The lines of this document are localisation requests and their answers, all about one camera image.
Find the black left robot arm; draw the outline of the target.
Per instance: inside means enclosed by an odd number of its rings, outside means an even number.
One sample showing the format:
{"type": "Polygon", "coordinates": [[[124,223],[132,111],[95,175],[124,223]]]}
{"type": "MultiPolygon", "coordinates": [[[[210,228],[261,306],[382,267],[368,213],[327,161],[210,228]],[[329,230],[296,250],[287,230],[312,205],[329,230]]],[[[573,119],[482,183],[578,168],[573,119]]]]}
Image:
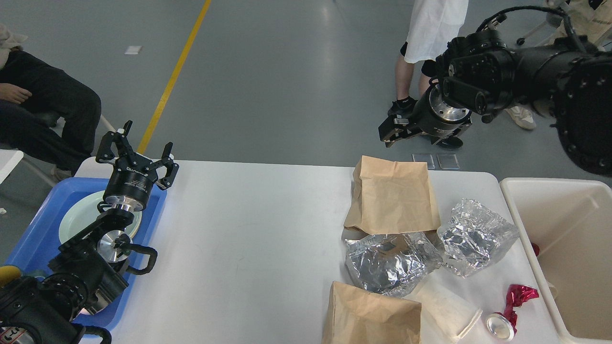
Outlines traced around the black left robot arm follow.
{"type": "Polygon", "coordinates": [[[61,244],[44,279],[1,268],[1,334],[6,343],[78,344],[84,335],[112,342],[111,333],[75,322],[81,311],[102,311],[128,288],[124,274],[150,273],[157,250],[133,243],[125,229],[146,209],[153,187],[166,190],[179,165],[167,143],[159,160],[133,150],[127,135],[132,122],[103,135],[96,161],[113,166],[98,205],[98,217],[61,244]]]}

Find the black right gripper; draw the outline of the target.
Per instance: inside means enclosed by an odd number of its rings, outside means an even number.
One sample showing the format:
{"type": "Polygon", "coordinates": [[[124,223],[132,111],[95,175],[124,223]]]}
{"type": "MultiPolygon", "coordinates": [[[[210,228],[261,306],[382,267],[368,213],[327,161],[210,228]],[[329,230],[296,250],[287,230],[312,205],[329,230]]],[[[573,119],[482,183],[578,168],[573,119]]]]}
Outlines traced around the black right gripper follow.
{"type": "Polygon", "coordinates": [[[378,127],[380,141],[390,148],[399,140],[429,135],[430,142],[446,150],[459,150],[463,141],[458,137],[472,126],[472,111],[453,107],[442,98],[441,87],[431,85],[416,102],[411,122],[401,116],[388,115],[378,127]]]}

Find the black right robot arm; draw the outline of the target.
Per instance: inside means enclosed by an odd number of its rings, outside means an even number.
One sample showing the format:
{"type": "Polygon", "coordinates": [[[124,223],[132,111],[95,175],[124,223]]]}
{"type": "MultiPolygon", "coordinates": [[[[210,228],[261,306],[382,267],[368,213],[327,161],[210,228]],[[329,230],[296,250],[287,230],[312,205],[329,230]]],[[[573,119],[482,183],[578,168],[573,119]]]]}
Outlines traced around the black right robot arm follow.
{"type": "Polygon", "coordinates": [[[592,174],[610,176],[611,53],[578,36],[562,10],[530,6],[562,17],[567,36],[552,45],[511,49],[492,28],[510,7],[485,19],[476,32],[452,39],[435,59],[437,82],[406,115],[388,115],[379,126],[387,147],[424,136],[431,144],[459,137],[471,116],[490,123],[506,108],[524,106],[549,115],[571,161],[592,174]]]}

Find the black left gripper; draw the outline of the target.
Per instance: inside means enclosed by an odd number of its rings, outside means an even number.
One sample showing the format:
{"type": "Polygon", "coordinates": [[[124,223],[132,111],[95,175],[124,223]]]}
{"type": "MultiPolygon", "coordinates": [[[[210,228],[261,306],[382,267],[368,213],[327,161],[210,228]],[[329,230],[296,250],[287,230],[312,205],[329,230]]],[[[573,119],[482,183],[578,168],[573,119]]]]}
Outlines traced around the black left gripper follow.
{"type": "Polygon", "coordinates": [[[171,154],[173,142],[164,146],[162,156],[156,162],[144,155],[135,154],[127,139],[132,124],[133,121],[128,120],[120,130],[105,133],[95,160],[113,165],[103,201],[110,205],[128,204],[133,211],[143,211],[147,207],[153,185],[157,185],[160,190],[169,189],[175,182],[179,165],[171,154]],[[156,170],[161,166],[165,167],[165,174],[159,178],[156,170]]]}

